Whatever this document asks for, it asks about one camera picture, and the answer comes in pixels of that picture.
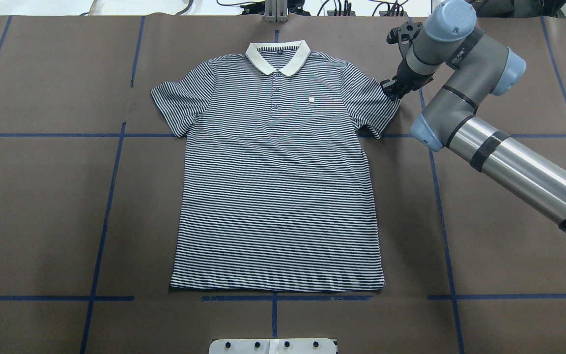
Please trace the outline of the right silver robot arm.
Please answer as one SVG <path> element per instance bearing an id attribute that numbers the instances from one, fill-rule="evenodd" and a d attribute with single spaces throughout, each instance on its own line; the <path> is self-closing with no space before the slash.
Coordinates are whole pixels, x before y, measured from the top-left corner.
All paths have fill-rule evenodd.
<path id="1" fill-rule="evenodd" d="M 439 67 L 453 74 L 418 114 L 410 133 L 429 150 L 451 150 L 566 233 L 566 170 L 478 116 L 489 96 L 501 96 L 521 79 L 527 64 L 476 26 L 471 4 L 440 3 L 426 22 L 404 22 L 386 41 L 402 60 L 393 78 L 380 83 L 402 99 L 431 81 Z"/>

